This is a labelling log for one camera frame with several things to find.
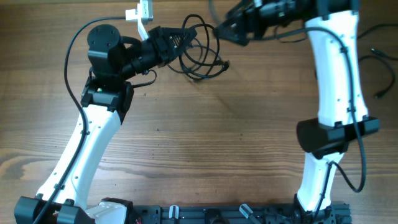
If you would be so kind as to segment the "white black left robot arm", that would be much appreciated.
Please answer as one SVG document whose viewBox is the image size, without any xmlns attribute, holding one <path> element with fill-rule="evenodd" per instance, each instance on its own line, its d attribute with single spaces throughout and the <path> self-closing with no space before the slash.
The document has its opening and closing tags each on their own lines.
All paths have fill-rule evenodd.
<svg viewBox="0 0 398 224">
<path fill-rule="evenodd" d="M 130 109 L 135 85 L 130 79 L 153 72 L 181 56 L 195 39 L 193 28 L 156 27 L 142 39 L 126 37 L 115 26 L 100 24 L 89 32 L 88 79 L 73 134 L 52 174 L 35 197 L 21 197 L 17 223 L 135 223 L 132 202 L 106 198 L 88 208 L 88 193 L 110 140 Z"/>
</svg>

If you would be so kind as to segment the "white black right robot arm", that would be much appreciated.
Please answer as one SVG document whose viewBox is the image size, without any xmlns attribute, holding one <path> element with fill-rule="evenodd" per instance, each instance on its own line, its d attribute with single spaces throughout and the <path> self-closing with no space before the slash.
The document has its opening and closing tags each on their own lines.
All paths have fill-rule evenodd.
<svg viewBox="0 0 398 224">
<path fill-rule="evenodd" d="M 224 20 L 216 37 L 245 46 L 266 41 L 266 30 L 301 20 L 315 59 L 319 109 L 316 118 L 297 125 L 305 166 L 297 200 L 305 213 L 325 210 L 339 162 L 351 141 L 378 131 L 363 99 L 357 56 L 360 3 L 357 0 L 241 1 Z"/>
</svg>

